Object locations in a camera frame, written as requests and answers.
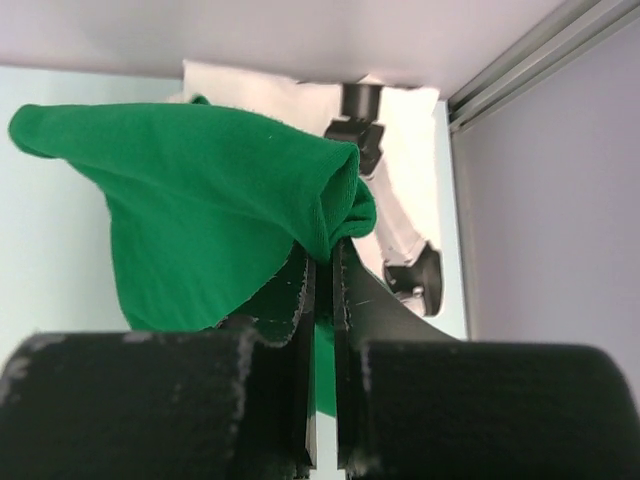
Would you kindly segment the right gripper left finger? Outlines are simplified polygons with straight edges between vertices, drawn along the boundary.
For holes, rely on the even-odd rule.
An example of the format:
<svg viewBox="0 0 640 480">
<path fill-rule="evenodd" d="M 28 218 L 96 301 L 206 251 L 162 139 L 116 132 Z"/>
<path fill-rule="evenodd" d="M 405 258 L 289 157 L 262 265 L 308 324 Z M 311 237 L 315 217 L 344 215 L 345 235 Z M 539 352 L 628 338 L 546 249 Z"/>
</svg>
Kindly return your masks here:
<svg viewBox="0 0 640 480">
<path fill-rule="evenodd" d="M 294 245 L 283 267 L 222 322 L 254 334 L 232 470 L 310 470 L 316 464 L 316 265 Z"/>
</svg>

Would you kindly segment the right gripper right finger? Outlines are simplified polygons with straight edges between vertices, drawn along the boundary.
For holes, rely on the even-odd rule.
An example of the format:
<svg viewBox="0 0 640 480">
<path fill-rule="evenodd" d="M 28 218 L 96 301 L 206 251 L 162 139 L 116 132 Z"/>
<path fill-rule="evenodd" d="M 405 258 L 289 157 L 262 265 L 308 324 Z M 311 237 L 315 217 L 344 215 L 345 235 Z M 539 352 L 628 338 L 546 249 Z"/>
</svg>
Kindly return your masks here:
<svg viewBox="0 0 640 480">
<path fill-rule="evenodd" d="M 348 473 L 426 473 L 429 346 L 454 337 L 407 309 L 364 267 L 351 240 L 332 254 L 338 465 Z"/>
</svg>

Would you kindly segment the green t shirt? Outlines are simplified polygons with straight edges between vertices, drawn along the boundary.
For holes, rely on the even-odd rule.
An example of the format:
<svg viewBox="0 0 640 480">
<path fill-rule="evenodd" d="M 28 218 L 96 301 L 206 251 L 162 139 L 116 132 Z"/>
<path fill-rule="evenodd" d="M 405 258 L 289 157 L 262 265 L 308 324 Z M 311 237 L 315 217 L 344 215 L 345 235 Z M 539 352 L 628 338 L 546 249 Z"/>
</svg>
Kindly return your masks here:
<svg viewBox="0 0 640 480">
<path fill-rule="evenodd" d="M 364 237 L 376 222 L 356 146 L 200 96 L 25 105 L 8 134 L 103 193 L 119 304 L 135 330 L 215 327 L 294 245 L 326 263 L 341 239 Z"/>
</svg>

